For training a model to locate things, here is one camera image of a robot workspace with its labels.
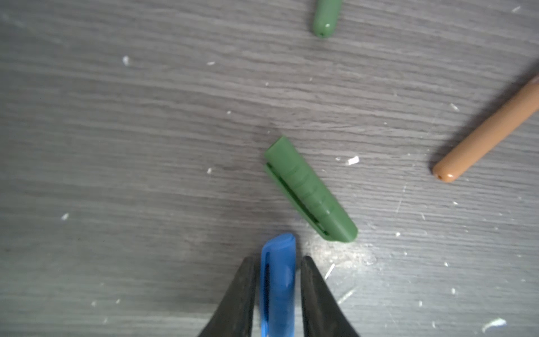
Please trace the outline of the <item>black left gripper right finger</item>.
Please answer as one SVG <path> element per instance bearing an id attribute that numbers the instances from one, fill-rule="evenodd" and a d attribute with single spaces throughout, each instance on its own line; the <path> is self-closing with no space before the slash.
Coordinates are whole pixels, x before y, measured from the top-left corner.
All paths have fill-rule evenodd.
<path id="1" fill-rule="evenodd" d="M 359 337 L 310 256 L 303 257 L 300 274 L 304 336 Z"/>

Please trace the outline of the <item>blue pen cap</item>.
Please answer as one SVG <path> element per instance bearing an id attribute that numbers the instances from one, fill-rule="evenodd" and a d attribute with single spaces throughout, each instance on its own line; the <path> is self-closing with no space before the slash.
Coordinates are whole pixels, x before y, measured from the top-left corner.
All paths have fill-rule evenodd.
<path id="1" fill-rule="evenodd" d="M 261 336 L 293 336 L 295 329 L 296 238 L 281 234 L 261 251 Z"/>

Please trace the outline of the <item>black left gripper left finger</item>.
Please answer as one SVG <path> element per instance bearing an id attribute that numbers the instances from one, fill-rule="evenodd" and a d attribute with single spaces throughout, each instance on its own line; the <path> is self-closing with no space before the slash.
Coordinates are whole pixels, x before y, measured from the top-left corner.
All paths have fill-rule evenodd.
<path id="1" fill-rule="evenodd" d="M 199 333 L 199 336 L 250 337 L 253 328 L 257 279 L 256 259 L 246 257 L 215 313 Z"/>

